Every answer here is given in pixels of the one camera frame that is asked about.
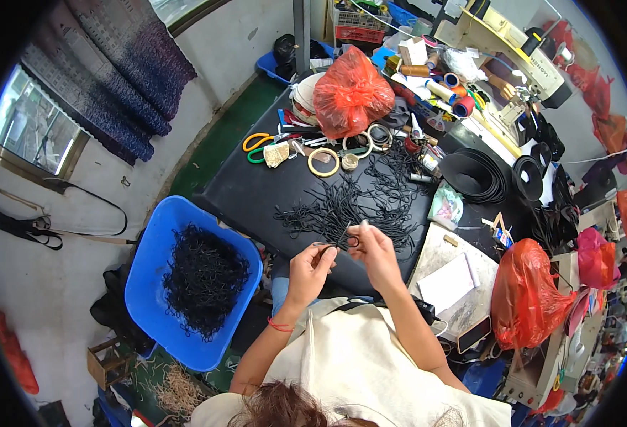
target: pile of black cord loops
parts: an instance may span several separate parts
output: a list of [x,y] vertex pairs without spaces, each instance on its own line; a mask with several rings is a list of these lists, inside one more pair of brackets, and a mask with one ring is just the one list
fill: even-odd
[[[421,191],[418,185],[409,182],[408,176],[420,168],[420,164],[403,147],[392,149],[385,156],[371,158],[364,173],[374,178],[373,189],[362,191],[358,178],[342,175],[342,182],[328,184],[320,181],[321,191],[305,190],[315,201],[299,204],[287,211],[275,206],[273,217],[290,230],[290,237],[297,238],[301,232],[316,232],[321,241],[337,241],[346,230],[347,224],[360,224],[363,219],[379,228],[394,244],[396,252],[409,248],[411,254],[415,242],[411,234],[420,227],[411,223],[411,203]],[[367,198],[375,207],[365,206],[359,201]],[[340,244],[348,249],[346,242]]]
[[170,273],[164,274],[167,314],[181,319],[186,336],[205,342],[223,327],[249,277],[249,262],[228,242],[192,224],[173,230]]

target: window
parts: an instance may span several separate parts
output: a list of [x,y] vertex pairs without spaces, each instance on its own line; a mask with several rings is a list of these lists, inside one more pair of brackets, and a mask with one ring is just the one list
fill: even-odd
[[17,65],[0,96],[0,165],[41,185],[68,179],[89,136]]
[[159,19],[170,26],[207,0],[149,0],[149,2],[154,11],[157,12]]

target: smartphone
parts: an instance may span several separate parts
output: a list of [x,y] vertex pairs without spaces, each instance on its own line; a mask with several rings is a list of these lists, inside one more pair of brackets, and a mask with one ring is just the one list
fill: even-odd
[[458,354],[463,354],[477,345],[481,339],[491,333],[491,318],[489,316],[480,320],[475,326],[460,334],[455,339],[455,347]]

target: red string bracelet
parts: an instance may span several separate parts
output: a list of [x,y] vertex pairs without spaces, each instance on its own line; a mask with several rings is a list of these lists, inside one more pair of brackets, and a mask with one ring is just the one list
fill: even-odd
[[273,323],[273,320],[270,317],[268,318],[268,324],[271,325],[273,327],[273,329],[275,329],[276,331],[281,331],[281,332],[292,332],[292,331],[294,331],[294,328],[292,328],[292,329],[283,329],[283,328],[281,328],[281,326],[287,326],[287,324],[276,325],[275,323]]

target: floor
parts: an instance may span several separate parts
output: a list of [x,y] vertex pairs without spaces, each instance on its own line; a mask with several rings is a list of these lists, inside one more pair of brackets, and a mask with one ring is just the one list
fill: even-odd
[[[200,142],[188,163],[176,175],[169,195],[190,198],[196,187],[201,188],[208,183],[233,148],[284,89],[279,81],[258,74]],[[217,369],[205,373],[189,372],[201,375],[204,382],[213,388],[227,391],[241,356],[229,347]],[[172,362],[173,358],[166,351],[157,348],[146,363],[132,363],[137,408],[155,424],[161,422],[166,414],[157,407],[154,394],[149,389],[162,382],[164,371]]]

